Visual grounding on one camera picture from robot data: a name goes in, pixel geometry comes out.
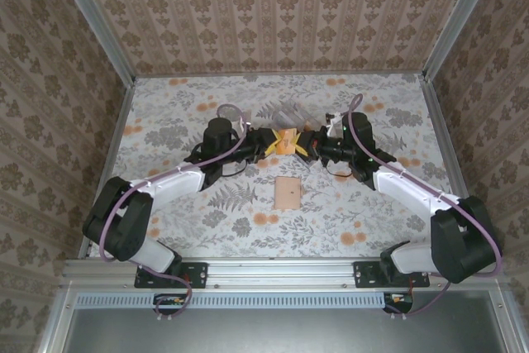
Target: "floral tablecloth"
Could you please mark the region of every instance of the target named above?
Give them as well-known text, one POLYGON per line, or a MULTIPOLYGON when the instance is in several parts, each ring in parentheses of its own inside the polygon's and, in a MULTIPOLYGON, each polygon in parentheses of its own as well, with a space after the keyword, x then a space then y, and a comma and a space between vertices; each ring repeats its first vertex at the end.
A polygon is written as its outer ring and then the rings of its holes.
MULTIPOLYGON (((356 93, 364 94, 361 111, 378 146, 450 190, 415 74, 138 79, 113 174, 138 179, 175 167, 202 141, 219 104, 251 110, 259 127, 272 126, 274 111, 293 100, 324 123, 326 112, 345 111, 356 93)), ((342 165, 330 169, 347 173, 342 165)), ((429 224, 352 177, 330 175, 319 162, 309 169, 295 155, 272 154, 236 177, 176 198, 152 214, 148 233, 186 257, 345 257, 424 241, 429 224), (299 210, 273 209, 276 176, 302 180, 299 210)))

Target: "gray panel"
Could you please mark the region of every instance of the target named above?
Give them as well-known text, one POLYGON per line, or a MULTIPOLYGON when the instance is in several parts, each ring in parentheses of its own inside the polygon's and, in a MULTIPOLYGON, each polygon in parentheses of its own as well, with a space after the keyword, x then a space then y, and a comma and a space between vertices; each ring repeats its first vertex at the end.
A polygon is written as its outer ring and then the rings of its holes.
MULTIPOLYGON (((417 293, 418 302, 431 293, 417 293)), ((78 310, 66 352, 280 353, 506 351, 489 295, 448 293, 403 321, 380 309, 189 310, 172 321, 151 310, 78 310)))

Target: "patterned wall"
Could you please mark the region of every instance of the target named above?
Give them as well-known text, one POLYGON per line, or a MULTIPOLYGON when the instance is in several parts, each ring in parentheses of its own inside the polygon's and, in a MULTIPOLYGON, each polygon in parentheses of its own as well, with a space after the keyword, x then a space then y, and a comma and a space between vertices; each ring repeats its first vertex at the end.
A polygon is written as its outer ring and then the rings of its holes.
POLYGON ((529 324, 529 0, 479 0, 434 84, 529 324))
POLYGON ((419 70, 455 0, 97 0, 138 75, 419 70))
POLYGON ((45 326, 123 90, 74 0, 0 0, 0 351, 45 326))

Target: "robotic arm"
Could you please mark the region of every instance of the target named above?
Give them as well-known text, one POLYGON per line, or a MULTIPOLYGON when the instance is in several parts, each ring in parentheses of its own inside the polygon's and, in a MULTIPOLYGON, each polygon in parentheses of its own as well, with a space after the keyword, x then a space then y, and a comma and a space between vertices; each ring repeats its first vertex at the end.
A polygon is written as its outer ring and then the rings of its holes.
MULTIPOLYGON (((305 131, 298 135, 296 150, 306 160, 345 161, 353 175, 362 184, 387 194, 407 206, 421 219, 431 223, 431 241, 412 244, 408 241, 388 248, 381 254, 381 268, 391 281, 398 275, 414 272, 436 272, 452 283, 476 274, 495 261, 492 246, 474 225, 464 219, 441 196, 458 203, 474 217, 494 239, 492 224, 484 204, 476 197, 461 199, 444 193, 424 183, 436 194, 403 178, 404 167, 394 157, 376 148, 371 124, 363 113, 352 113, 352 125, 360 142, 388 167, 400 169, 395 172, 373 161, 347 131, 347 116, 344 117, 343 137, 327 136, 325 127, 320 131, 305 131)), ((120 197, 132 187, 141 185, 127 200, 112 221, 104 241, 107 252, 120 261, 132 260, 162 274, 179 274, 182 258, 175 251, 146 235, 151 212, 169 201, 185 194, 200 192, 214 184, 222 176, 222 166, 232 162, 253 164, 265 158, 279 143, 278 133, 269 128, 250 129, 238 148, 219 161, 201 166, 226 153, 239 141, 231 122, 225 118, 212 119, 198 144, 186 162, 198 167, 177 172, 166 178, 150 182, 148 179, 127 182, 119 177, 109 179, 99 195, 92 211, 83 225, 84 235, 99 242, 102 229, 113 207, 120 197)))

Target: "floral wallpaper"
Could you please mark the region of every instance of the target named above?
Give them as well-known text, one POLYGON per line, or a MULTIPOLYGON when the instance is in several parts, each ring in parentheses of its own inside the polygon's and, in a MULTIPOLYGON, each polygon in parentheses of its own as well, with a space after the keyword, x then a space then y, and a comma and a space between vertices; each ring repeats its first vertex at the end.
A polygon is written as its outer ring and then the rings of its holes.
MULTIPOLYGON (((222 103, 251 111, 254 127, 278 128, 275 111, 294 101, 320 126, 326 112, 344 112, 356 93, 365 96, 362 111, 379 146, 415 175, 450 190, 415 74, 137 79, 113 173, 139 179, 179 165, 222 103)), ((148 233, 186 257, 372 256, 400 241, 428 238, 429 222, 348 177, 345 164, 328 168, 335 175, 319 162, 308 167, 295 155, 271 155, 201 193, 176 198, 152 214, 148 233), (301 179, 300 209, 274 210, 277 176, 301 179)))
POLYGON ((140 76, 421 70, 456 0, 95 0, 140 76))
POLYGON ((529 325, 529 0, 479 0, 434 85, 529 325))
POLYGON ((74 0, 0 0, 0 351, 38 346, 123 91, 74 0))

